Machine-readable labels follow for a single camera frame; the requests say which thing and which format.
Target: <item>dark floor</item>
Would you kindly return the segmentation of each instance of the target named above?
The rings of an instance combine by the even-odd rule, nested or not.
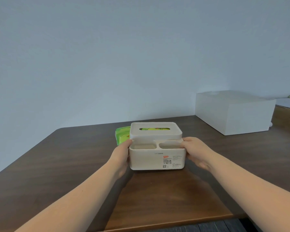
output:
[[[179,226],[167,229],[148,230],[146,232],[262,232],[257,230],[248,219],[230,219],[197,225]]]

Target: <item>wall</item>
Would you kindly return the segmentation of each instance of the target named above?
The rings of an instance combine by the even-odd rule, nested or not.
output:
[[[290,0],[0,0],[0,171],[57,128],[290,93]]]

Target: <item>right hand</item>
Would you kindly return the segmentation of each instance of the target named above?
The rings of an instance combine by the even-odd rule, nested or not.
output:
[[[183,140],[181,147],[187,150],[187,158],[194,162],[196,166],[210,171],[209,160],[214,151],[198,138],[186,137]]]

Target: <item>white storage box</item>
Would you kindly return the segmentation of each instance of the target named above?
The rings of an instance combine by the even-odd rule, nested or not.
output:
[[[224,135],[267,131],[276,100],[226,90],[198,93],[195,115]]]
[[[180,148],[182,131],[174,122],[134,122],[130,139],[133,170],[182,169],[185,165],[186,150]]]

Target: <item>dark wooden tabletop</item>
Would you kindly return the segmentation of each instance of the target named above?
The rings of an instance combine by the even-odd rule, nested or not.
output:
[[[196,116],[176,122],[253,174],[290,191],[290,132],[224,136]],[[115,129],[131,122],[61,128],[0,172],[0,231],[14,231],[83,182],[110,157]],[[186,160],[181,170],[132,171],[118,180],[88,231],[137,231],[244,217],[212,175]]]

